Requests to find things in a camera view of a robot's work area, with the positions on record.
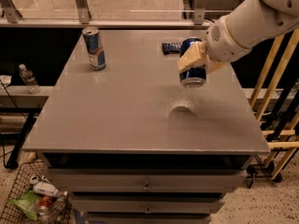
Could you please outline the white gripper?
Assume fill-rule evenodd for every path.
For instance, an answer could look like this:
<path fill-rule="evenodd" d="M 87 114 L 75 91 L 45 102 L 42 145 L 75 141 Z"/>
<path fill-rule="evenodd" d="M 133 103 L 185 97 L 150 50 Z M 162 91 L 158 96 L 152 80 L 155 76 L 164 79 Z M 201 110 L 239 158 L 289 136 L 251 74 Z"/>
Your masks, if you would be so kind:
<path fill-rule="evenodd" d="M 181 74 L 191 68 L 203 66 L 207 55 L 210 60 L 206 63 L 206 72 L 211 74 L 223 68 L 226 65 L 223 62 L 235 62 L 251 52 L 251 49 L 243 48 L 234 41 L 226 19 L 226 16 L 220 17 L 207 29 L 206 42 L 193 42 L 179 58 L 178 71 Z"/>

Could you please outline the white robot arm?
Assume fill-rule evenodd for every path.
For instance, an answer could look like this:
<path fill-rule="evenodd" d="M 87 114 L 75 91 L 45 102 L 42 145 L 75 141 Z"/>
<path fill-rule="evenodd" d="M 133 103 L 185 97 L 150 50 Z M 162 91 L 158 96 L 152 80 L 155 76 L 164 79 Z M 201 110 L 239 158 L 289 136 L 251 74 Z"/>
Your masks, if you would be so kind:
<path fill-rule="evenodd" d="M 202 42 L 193 43 L 178 60 L 178 71 L 205 65 L 209 72 L 235 62 L 265 39 L 299 26 L 299 0 L 245 0 L 230 14 L 220 17 L 206 31 Z"/>

